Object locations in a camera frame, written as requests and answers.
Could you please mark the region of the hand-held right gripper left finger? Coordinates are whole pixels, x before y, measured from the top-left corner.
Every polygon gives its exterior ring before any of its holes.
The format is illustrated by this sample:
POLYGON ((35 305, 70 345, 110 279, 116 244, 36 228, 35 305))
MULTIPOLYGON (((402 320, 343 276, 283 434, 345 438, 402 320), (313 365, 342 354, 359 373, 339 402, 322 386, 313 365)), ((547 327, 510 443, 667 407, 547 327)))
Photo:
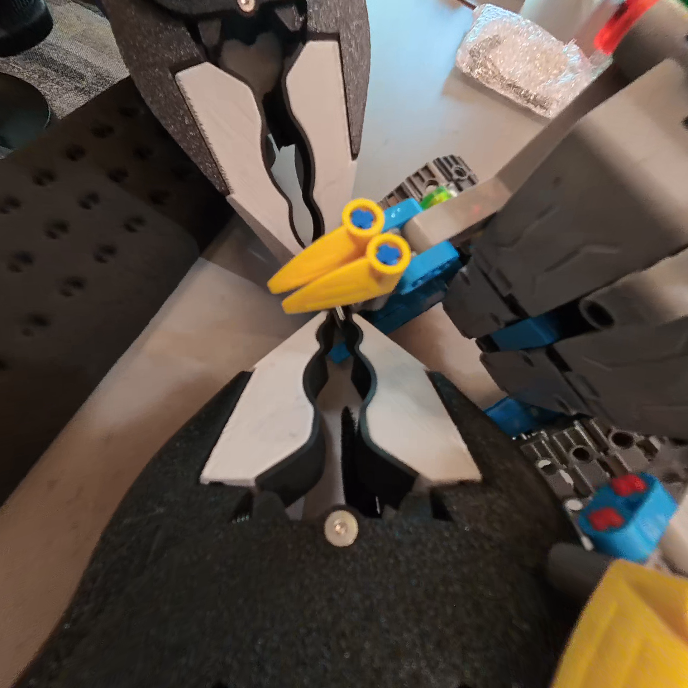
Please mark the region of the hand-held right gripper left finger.
POLYGON ((322 478, 325 437, 317 398, 328 382, 330 315, 317 314, 235 378, 241 391, 200 483, 270 492, 285 506, 322 478))

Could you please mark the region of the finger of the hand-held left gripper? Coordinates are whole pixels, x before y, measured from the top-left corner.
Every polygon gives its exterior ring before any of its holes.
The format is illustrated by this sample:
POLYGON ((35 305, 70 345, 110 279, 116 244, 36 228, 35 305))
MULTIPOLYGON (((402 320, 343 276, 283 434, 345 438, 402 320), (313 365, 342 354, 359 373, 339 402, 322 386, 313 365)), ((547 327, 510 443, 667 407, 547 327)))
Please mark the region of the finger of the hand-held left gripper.
POLYGON ((228 188, 228 203, 276 258, 294 257, 301 246, 292 208, 268 167, 264 117, 251 87, 209 62, 175 79, 228 188))
POLYGON ((307 41, 287 61, 283 74, 302 161, 304 203, 312 237, 319 238, 340 226, 357 176, 338 40, 307 41))

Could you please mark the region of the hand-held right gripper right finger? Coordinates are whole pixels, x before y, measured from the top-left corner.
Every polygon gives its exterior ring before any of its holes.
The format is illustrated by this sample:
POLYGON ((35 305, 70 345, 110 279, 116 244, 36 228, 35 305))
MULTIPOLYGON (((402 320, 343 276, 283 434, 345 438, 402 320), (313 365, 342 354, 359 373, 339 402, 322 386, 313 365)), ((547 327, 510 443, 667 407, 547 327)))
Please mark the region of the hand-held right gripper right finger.
POLYGON ((365 490, 397 509, 409 494, 481 483, 426 366, 357 314, 343 333, 361 398, 354 470, 365 490))

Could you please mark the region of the blue toy vehicle with wheels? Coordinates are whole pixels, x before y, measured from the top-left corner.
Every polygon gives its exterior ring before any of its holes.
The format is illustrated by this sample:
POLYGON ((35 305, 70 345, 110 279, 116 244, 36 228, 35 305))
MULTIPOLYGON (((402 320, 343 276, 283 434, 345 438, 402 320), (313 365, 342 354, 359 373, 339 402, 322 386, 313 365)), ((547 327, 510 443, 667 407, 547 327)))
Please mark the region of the blue toy vehicle with wheels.
MULTIPOLYGON (((687 9, 661 1, 622 40, 629 85, 557 142, 486 224, 467 276, 456 277, 447 312, 468 326, 469 298, 491 288, 528 319, 484 332, 512 349, 487 349, 483 363, 516 400, 583 415, 615 431, 687 438, 687 9)), ((578 544, 546 476, 509 446, 438 372, 431 380, 482 474, 479 484, 409 494, 373 517, 363 505, 331 521, 359 528, 339 554, 315 545, 327 593, 308 599, 307 622, 325 633, 303 658, 284 647, 278 678, 287 687, 686 687, 678 632, 652 607, 650 630, 633 650, 601 641, 600 660, 569 678, 564 658, 599 603, 571 603, 546 581, 609 568, 601 592, 619 583, 623 606, 669 595, 678 612, 683 580, 646 571, 578 544)))

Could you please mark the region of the grey desk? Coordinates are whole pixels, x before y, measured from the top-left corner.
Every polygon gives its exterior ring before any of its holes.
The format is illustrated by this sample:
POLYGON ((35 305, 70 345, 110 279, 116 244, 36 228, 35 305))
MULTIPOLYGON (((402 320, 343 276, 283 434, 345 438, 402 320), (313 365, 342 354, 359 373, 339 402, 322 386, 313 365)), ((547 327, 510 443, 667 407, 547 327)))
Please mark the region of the grey desk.
MULTIPOLYGON (((371 1, 372 77, 356 191, 386 194, 444 149, 491 177, 543 128, 454 68, 457 1, 371 1)), ((247 229, 225 230, 1 508, 1 686, 67 609, 146 461, 244 367, 296 331, 258 283, 247 229)))

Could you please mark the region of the bubble wrap bag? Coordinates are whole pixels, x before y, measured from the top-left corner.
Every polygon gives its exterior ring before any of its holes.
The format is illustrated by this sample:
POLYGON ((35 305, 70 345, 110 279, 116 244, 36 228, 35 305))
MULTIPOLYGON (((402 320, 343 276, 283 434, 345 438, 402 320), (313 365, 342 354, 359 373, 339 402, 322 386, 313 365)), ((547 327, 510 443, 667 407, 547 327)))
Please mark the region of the bubble wrap bag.
POLYGON ((479 5, 455 56, 463 74, 532 113, 560 115, 612 64, 495 4, 479 5))

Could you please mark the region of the black perforated pad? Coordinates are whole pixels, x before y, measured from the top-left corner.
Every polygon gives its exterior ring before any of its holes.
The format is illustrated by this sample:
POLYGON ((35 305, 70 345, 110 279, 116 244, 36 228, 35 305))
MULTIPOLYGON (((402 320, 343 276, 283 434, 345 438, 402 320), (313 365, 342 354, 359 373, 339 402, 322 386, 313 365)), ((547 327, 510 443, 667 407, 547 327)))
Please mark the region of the black perforated pad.
POLYGON ((125 78, 1 160, 1 502, 233 211, 125 78))

